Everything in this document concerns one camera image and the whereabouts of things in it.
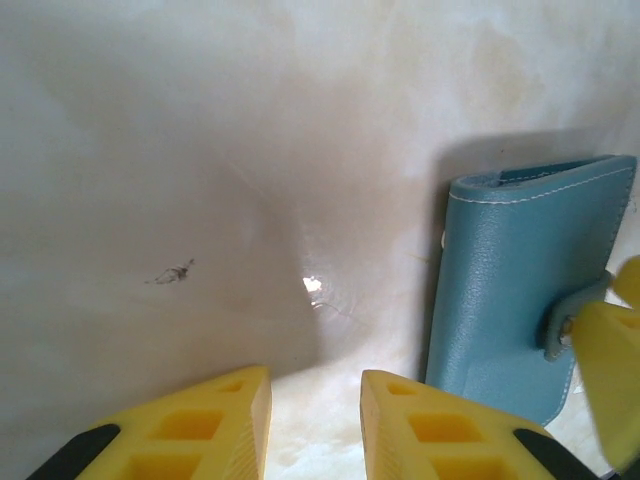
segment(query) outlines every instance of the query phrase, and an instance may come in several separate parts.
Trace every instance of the blue leather wallet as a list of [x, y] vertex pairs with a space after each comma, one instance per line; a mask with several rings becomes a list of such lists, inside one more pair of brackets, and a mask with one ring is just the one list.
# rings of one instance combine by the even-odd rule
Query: blue leather wallet
[[426, 383], [543, 425], [560, 412], [574, 358], [549, 345], [606, 290], [635, 170], [609, 155], [452, 183]]

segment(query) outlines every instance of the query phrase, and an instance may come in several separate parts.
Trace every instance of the teal wallet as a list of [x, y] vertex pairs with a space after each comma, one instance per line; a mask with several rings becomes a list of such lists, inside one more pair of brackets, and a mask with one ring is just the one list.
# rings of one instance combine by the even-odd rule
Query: teal wallet
[[635, 170], [609, 155], [452, 183], [427, 384], [543, 425], [560, 412], [562, 323], [604, 295]]

